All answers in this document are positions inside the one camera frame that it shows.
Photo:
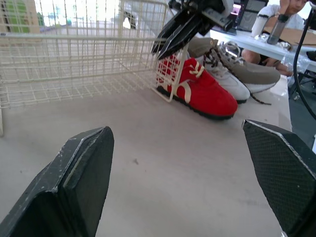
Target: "shoe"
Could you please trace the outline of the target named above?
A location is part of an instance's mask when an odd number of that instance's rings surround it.
[[[173,92],[175,100],[210,119],[230,119],[234,116],[236,100],[194,58],[184,62],[179,84],[172,91],[173,86],[165,83],[164,78],[169,74],[174,79],[174,65],[179,64],[175,57],[160,63],[157,88],[160,93],[170,96]]]
[[[199,58],[208,53],[217,43],[216,39],[194,37],[189,43],[188,53],[193,58]]]
[[[216,55],[216,52],[214,49],[210,49],[208,53],[196,60],[205,67],[206,71],[215,78],[221,87],[237,100],[238,104],[245,103],[250,97],[249,90],[213,55]]]
[[[223,42],[217,47],[220,60],[249,89],[250,93],[258,93],[275,86],[281,77],[273,67],[260,66],[246,62],[240,56],[240,48],[236,43]]]

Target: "table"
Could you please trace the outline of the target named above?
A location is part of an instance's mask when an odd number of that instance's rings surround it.
[[[212,121],[150,89],[8,109],[0,138],[0,221],[64,142],[109,126],[110,186],[97,237],[279,237],[242,121],[291,129],[286,78]]]
[[[255,40],[253,37],[250,36],[250,32],[237,31],[237,35],[233,36],[233,35],[228,35],[225,33],[211,30],[210,35],[212,38],[217,39],[219,41],[227,42],[227,41],[232,40],[236,42],[239,47],[249,49],[253,52],[260,53],[262,55],[275,58],[277,60],[282,60],[282,58],[287,52],[278,46],[270,45],[270,44]],[[316,49],[312,47],[302,47],[301,52],[315,51],[315,50]],[[316,72],[316,62],[311,61],[311,63],[307,67],[307,70]]]

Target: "white sneaker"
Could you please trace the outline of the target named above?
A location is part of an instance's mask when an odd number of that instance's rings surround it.
[[[237,100],[238,104],[245,103],[250,97],[250,92],[234,75],[232,75],[226,67],[223,66],[215,57],[212,56],[212,49],[210,53],[196,58],[196,60],[204,65],[206,71],[210,73],[215,80],[227,90]]]

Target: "red sneaker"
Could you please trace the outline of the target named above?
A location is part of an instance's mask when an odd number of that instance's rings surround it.
[[[159,65],[159,82],[157,90],[170,96],[172,86],[163,83],[163,77],[176,76],[179,60],[170,57]],[[194,58],[184,62],[179,84],[174,89],[174,99],[190,109],[211,119],[230,119],[237,110],[237,101],[223,89],[218,82],[204,70]]]

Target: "robotic arm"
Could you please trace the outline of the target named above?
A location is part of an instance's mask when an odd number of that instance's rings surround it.
[[[171,56],[183,48],[197,33],[206,35],[217,25],[228,31],[233,22],[227,19],[233,9],[234,0],[176,0],[169,7],[178,13],[164,26],[156,41],[152,53],[159,53],[158,59]]]

